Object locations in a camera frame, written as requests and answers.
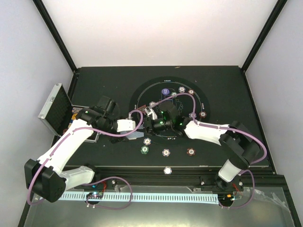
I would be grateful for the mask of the purple round blind button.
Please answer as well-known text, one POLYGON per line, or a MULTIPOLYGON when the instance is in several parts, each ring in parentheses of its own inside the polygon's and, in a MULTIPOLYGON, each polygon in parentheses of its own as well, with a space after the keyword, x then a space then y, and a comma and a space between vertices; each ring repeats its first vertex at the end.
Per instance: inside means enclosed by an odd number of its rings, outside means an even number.
POLYGON ((170 95, 170 90, 168 88, 164 88, 164 89, 161 90, 161 93, 164 96, 169 96, 170 95))

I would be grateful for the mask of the red chip mat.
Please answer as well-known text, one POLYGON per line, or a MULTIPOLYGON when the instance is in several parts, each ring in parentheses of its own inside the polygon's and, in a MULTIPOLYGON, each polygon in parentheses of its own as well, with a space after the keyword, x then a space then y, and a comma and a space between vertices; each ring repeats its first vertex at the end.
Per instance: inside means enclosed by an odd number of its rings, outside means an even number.
POLYGON ((194 90, 190 89, 190 90, 188 90, 188 93, 193 96, 195 92, 194 92, 194 90))
POLYGON ((204 119, 204 118, 207 117, 207 113, 206 113, 205 111, 201 111, 201 112, 199 113, 199 116, 200 116, 201 119, 204 119))

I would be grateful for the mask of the green poker chip stack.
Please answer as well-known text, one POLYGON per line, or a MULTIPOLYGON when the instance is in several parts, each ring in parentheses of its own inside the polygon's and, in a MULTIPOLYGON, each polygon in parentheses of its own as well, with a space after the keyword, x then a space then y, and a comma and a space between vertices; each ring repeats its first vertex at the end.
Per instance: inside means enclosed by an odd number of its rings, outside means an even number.
POLYGON ((149 152, 149 147, 148 146, 142 146, 140 149, 142 154, 147 154, 149 152))

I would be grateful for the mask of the red poker chip stack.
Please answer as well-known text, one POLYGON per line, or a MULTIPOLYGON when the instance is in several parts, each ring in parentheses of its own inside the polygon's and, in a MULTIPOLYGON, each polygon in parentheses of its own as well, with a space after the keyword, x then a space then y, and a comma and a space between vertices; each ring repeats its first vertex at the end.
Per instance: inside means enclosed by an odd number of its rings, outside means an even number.
POLYGON ((193 156, 193 155, 195 155, 195 153, 196 153, 196 151, 193 148, 188 148, 187 149, 187 154, 189 156, 193 156))

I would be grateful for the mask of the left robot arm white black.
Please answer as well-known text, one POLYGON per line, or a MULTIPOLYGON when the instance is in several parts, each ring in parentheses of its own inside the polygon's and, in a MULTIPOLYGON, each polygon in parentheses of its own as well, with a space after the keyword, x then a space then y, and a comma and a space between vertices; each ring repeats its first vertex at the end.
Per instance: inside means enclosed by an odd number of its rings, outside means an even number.
POLYGON ((93 168, 81 166, 63 171, 66 163, 94 132, 116 137, 122 131, 135 129, 131 117, 112 116, 116 103, 103 96, 97 105, 81 109, 68 130, 38 160, 29 159, 25 165, 25 180, 29 193, 35 193, 49 202, 57 201, 68 189, 81 184, 96 189, 102 178, 93 168))

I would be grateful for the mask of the white chip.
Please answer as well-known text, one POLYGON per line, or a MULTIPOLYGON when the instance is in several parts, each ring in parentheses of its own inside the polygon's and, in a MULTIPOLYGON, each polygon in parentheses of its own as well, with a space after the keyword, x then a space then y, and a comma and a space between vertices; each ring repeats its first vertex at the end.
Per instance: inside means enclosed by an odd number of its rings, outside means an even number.
POLYGON ((163 169, 163 172, 164 172, 164 174, 169 175, 172 173, 172 169, 167 166, 163 169))

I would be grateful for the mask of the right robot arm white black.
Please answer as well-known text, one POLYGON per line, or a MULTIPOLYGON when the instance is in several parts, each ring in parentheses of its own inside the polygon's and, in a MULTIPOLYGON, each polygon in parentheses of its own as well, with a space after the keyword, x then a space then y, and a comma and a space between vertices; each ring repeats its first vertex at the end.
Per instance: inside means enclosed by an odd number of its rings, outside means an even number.
POLYGON ((176 136, 211 142, 223 148, 227 160, 214 179, 214 185, 220 191, 230 188, 233 179, 247 170, 263 149, 261 142, 250 135, 239 122, 231 125, 203 123, 197 121, 193 113, 189 117, 181 116, 170 101, 157 103, 157 106, 160 108, 161 118, 157 117, 152 106, 144 109, 145 133, 156 135, 171 131, 176 136))

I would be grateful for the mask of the red chip mat top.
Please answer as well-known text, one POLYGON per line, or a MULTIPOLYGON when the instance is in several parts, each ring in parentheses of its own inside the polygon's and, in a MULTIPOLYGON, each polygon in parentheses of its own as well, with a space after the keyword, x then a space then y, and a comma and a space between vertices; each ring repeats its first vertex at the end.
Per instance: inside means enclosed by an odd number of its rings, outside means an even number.
POLYGON ((195 92, 194 92, 194 90, 190 89, 190 90, 188 90, 188 93, 193 96, 195 92))

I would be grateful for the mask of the red triangular dealer button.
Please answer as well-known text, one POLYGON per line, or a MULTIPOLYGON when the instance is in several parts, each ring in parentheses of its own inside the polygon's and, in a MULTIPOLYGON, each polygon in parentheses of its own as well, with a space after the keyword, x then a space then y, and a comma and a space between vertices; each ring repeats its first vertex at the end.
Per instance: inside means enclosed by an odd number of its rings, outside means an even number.
POLYGON ((144 113, 146 107, 147 107, 146 105, 143 105, 143 106, 139 107, 137 110, 139 110, 139 111, 141 111, 142 113, 144 113))

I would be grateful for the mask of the blue poker chip stack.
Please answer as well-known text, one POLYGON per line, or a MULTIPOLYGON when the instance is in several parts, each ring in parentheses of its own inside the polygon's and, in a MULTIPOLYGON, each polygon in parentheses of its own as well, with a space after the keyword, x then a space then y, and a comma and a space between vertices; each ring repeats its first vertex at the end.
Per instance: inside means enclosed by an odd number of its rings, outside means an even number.
POLYGON ((164 149, 164 150, 162 151, 162 155, 163 155, 164 157, 168 157, 168 156, 170 155, 170 150, 169 150, 169 149, 164 149))

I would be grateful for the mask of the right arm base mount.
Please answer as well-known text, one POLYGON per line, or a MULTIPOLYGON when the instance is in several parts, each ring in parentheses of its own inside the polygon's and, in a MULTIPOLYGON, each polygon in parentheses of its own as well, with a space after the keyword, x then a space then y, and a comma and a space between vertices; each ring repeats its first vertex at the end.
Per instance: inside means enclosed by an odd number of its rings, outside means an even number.
POLYGON ((201 190, 217 194, 218 201, 225 207, 230 207, 236 200, 243 197, 243 188, 236 183, 227 183, 218 175, 202 175, 200 177, 201 190))

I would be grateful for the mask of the blue playing card deck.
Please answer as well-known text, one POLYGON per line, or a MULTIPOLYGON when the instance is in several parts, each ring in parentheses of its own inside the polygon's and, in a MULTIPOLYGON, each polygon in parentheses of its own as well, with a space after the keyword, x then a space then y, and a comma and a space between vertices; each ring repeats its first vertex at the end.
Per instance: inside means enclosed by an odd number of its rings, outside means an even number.
POLYGON ((133 132, 133 133, 131 133, 131 134, 128 134, 128 135, 126 136, 126 138, 127 138, 128 140, 135 140, 135 139, 137 139, 137 138, 142 138, 142 137, 144 137, 144 133, 141 132, 141 131, 135 131, 135 132, 133 132))

